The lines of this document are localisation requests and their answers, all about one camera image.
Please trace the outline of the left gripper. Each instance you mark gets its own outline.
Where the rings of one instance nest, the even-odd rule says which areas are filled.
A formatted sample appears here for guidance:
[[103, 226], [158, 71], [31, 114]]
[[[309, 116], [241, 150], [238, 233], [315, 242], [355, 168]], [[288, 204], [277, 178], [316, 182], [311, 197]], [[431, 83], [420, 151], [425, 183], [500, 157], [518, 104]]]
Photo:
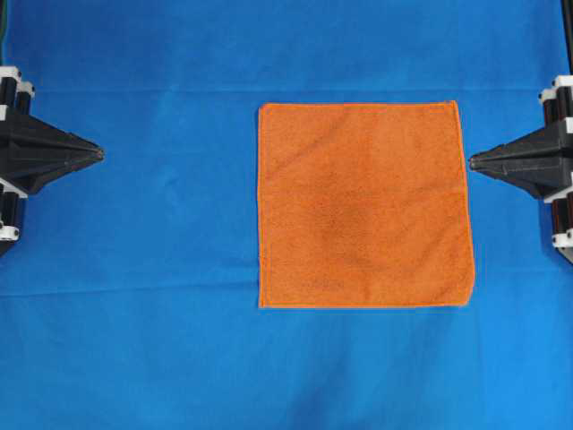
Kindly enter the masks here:
[[[97, 144], [28, 116], [34, 97], [35, 87], [22, 79], [16, 66], [1, 67], [1, 255], [21, 238], [29, 195], [104, 159], [104, 151]], [[91, 154], [14, 156], [16, 142]]]

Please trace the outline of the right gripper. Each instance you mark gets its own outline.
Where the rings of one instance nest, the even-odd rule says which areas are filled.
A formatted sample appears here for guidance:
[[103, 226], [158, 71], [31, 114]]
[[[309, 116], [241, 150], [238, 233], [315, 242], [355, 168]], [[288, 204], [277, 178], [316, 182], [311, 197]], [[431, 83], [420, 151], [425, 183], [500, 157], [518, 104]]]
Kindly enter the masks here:
[[[491, 150], [476, 153], [470, 168], [514, 185], [551, 207], [552, 246], [572, 262], [572, 75], [558, 75], [539, 95], [544, 128]], [[557, 168], [511, 169], [486, 162], [553, 156]]]

